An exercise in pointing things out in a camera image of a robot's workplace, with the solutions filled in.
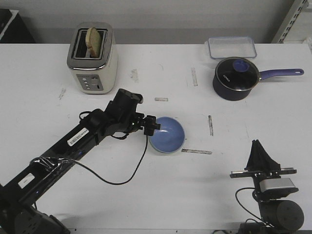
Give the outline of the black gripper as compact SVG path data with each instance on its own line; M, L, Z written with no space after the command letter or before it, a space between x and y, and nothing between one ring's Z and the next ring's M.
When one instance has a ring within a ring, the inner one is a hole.
M262 181L297 173L297 169L292 167L281 168L280 164L268 155L258 139L252 141L250 156L244 169L231 171L230 178L251 177Z
M155 130L160 130L161 124L156 123L156 117L142 113L135 113L131 118L130 126L127 128L126 133L133 133L138 130L143 130L146 136L153 136Z

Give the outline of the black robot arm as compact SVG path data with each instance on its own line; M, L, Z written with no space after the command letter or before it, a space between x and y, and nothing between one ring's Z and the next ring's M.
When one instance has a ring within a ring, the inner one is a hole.
M297 170L281 168L265 151L259 140L252 141L247 165L243 171L231 172L230 178L251 177L252 197L258 203L260 216L247 219L238 229L240 234L293 234L304 223L301 207L286 197L298 192L290 178Z
M56 217L38 211L33 204L105 137L117 132L128 136L137 130L152 136L160 129L155 116L136 112L137 105L142 102L141 94L119 89L104 111L86 112L79 125L1 186L2 229L7 234L70 233Z

